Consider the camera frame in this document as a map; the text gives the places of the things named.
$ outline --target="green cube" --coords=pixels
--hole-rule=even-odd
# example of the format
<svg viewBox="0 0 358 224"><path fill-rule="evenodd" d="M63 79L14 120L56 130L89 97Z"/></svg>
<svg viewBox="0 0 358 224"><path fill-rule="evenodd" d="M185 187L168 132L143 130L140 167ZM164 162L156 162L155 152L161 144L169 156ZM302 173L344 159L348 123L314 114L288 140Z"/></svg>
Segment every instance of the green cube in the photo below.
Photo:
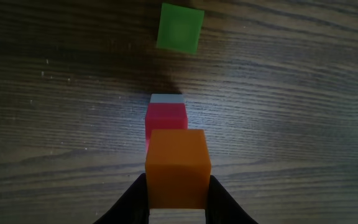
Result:
<svg viewBox="0 0 358 224"><path fill-rule="evenodd" d="M204 11L163 3L157 47L195 54Z"/></svg>

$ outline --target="orange block front face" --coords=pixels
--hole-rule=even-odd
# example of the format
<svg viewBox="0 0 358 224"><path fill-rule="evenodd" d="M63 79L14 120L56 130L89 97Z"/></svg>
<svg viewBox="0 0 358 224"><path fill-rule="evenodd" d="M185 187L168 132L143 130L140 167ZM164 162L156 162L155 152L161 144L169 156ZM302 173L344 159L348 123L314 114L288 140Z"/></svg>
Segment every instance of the orange block front face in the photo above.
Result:
<svg viewBox="0 0 358 224"><path fill-rule="evenodd" d="M150 208L206 208L211 161L203 130L153 130L145 169Z"/></svg>

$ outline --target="red block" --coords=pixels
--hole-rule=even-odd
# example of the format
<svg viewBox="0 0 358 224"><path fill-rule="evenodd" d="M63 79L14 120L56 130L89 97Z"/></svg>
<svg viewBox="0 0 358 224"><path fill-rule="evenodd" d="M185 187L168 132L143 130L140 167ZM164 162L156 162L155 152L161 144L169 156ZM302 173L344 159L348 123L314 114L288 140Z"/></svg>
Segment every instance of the red block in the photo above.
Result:
<svg viewBox="0 0 358 224"><path fill-rule="evenodd" d="M149 103L145 118L146 151L153 129L187 129L184 103Z"/></svg>

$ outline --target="wood grain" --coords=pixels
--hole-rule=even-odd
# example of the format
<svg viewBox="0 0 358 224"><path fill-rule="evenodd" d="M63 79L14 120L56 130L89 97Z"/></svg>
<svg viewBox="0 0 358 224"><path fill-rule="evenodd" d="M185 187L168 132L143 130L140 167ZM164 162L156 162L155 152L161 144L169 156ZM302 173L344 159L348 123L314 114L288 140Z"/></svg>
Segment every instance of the wood grain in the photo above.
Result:
<svg viewBox="0 0 358 224"><path fill-rule="evenodd" d="M358 223L358 1L167 1L205 10L196 55L155 48L161 2L0 0L0 223L97 220L144 171L151 93L185 95L259 223Z"/></svg>

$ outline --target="block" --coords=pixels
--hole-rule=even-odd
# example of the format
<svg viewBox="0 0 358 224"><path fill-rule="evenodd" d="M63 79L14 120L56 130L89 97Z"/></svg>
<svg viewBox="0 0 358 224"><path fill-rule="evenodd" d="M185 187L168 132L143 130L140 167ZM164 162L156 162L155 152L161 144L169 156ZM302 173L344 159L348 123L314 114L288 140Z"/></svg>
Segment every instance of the block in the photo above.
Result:
<svg viewBox="0 0 358 224"><path fill-rule="evenodd" d="M157 48L195 54L204 11L163 3Z"/></svg>
<svg viewBox="0 0 358 224"><path fill-rule="evenodd" d="M150 208L206 208L211 161L203 130L153 130L145 169Z"/></svg>
<svg viewBox="0 0 358 224"><path fill-rule="evenodd" d="M153 129L187 129L186 106L183 102L183 96L178 94L152 95L145 117L146 151Z"/></svg>

